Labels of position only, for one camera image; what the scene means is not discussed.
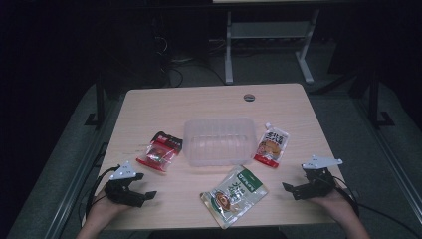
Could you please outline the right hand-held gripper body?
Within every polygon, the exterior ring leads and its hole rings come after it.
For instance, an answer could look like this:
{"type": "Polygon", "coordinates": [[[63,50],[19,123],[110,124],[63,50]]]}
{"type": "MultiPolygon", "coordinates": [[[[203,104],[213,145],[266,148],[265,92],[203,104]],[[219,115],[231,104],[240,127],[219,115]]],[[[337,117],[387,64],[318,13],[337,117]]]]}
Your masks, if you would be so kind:
{"type": "Polygon", "coordinates": [[[300,192],[301,199],[324,197],[334,188],[335,182],[328,170],[331,166],[343,164],[340,158],[330,158],[313,155],[311,159],[302,164],[302,169],[311,169],[312,177],[307,178],[308,183],[300,192]]]}

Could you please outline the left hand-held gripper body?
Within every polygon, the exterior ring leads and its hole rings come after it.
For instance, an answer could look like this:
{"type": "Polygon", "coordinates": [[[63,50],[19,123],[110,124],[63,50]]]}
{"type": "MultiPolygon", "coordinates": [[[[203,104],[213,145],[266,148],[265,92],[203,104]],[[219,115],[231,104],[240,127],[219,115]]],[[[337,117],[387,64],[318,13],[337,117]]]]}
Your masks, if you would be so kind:
{"type": "Polygon", "coordinates": [[[136,173],[129,161],[120,165],[105,185],[105,195],[108,199],[117,204],[141,207],[145,201],[144,195],[129,189],[136,173]]]}

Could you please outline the red snack packet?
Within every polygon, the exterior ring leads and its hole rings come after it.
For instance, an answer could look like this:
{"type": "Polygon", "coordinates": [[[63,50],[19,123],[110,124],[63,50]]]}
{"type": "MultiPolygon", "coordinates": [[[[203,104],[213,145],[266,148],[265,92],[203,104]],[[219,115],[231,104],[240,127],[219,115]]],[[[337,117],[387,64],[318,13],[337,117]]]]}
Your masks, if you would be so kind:
{"type": "Polygon", "coordinates": [[[182,139],[159,131],[136,161],[152,169],[166,172],[173,158],[180,153],[182,144],[182,139]]]}

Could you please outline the orange and white snack packet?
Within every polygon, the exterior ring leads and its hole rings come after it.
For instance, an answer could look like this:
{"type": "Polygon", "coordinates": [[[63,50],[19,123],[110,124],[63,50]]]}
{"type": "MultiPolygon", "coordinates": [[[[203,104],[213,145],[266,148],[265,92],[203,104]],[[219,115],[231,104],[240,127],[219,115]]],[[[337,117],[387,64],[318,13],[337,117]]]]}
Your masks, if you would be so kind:
{"type": "Polygon", "coordinates": [[[254,159],[272,168],[277,168],[286,151],[290,135],[272,126],[269,122],[265,124],[266,131],[261,137],[254,159]]]}

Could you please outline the green and white snack packet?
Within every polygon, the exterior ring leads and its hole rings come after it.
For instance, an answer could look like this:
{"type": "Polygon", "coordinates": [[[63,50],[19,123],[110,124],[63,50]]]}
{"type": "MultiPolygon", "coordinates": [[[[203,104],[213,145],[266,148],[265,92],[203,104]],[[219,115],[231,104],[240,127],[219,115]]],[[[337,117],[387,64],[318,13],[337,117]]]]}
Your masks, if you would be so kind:
{"type": "Polygon", "coordinates": [[[224,180],[200,199],[222,229],[229,228],[269,193],[263,182],[243,165],[233,167],[224,180]]]}

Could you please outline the clear plastic container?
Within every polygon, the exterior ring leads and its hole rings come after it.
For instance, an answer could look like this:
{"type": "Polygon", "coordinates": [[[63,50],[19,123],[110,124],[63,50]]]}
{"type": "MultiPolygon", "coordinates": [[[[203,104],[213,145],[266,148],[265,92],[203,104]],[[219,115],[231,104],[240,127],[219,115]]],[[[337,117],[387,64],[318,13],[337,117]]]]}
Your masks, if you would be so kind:
{"type": "Polygon", "coordinates": [[[248,118],[191,119],[184,124],[183,153],[191,166],[249,164],[257,148],[248,118]]]}

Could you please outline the person's left hand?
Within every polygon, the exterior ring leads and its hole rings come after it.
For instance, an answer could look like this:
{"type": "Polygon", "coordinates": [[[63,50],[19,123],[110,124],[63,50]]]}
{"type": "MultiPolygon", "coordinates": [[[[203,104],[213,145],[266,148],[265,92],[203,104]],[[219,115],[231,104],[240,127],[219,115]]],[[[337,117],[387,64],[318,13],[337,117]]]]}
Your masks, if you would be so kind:
{"type": "Polygon", "coordinates": [[[113,220],[117,215],[128,209],[130,209],[130,206],[114,203],[110,201],[104,193],[99,193],[91,205],[88,218],[96,220],[113,220]]]}

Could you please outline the person's right hand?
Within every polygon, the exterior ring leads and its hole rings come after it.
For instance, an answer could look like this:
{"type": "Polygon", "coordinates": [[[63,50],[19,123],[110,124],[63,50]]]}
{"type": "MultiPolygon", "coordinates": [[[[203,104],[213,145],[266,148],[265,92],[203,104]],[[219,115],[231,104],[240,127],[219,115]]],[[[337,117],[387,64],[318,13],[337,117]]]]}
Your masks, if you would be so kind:
{"type": "Polygon", "coordinates": [[[335,189],[325,197],[312,198],[311,202],[322,207],[334,220],[340,220],[354,215],[352,206],[343,195],[335,189]]]}

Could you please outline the black metal stand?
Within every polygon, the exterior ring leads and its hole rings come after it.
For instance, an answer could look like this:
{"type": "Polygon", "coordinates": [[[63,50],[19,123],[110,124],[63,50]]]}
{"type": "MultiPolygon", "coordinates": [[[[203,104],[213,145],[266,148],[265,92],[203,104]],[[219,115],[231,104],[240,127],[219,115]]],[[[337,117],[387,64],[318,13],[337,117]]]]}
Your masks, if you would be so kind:
{"type": "Polygon", "coordinates": [[[394,121],[388,112],[378,110],[378,97],[379,79],[376,69],[372,68],[369,77],[368,119],[376,129],[380,129],[382,126],[394,126],[394,121]]]}
{"type": "Polygon", "coordinates": [[[99,129],[105,121],[105,88],[102,74],[98,74],[95,83],[96,89],[96,109],[94,114],[89,114],[85,125],[94,126],[99,129]]]}

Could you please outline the dark computer tower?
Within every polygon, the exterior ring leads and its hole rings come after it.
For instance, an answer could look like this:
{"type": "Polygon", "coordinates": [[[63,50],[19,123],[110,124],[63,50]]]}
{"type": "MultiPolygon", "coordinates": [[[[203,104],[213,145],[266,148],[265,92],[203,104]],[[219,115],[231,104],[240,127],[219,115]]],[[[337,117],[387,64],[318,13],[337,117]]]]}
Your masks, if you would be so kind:
{"type": "Polygon", "coordinates": [[[116,38],[113,55],[127,89],[156,89],[165,85],[152,21],[146,11],[121,11],[112,24],[116,38]]]}

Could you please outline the white metal desk frame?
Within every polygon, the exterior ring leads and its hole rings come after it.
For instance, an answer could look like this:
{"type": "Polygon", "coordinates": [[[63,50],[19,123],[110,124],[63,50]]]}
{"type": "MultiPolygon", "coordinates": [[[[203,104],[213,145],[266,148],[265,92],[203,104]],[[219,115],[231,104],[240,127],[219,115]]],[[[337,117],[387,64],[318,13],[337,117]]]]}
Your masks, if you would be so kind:
{"type": "Polygon", "coordinates": [[[233,10],[227,11],[226,51],[225,51],[225,84],[234,83],[232,64],[232,41],[249,39],[303,39],[302,47],[296,51],[298,65],[307,84],[315,80],[306,61],[307,52],[313,38],[319,8],[312,9],[310,18],[306,21],[268,20],[268,21],[234,21],[233,10]]]}

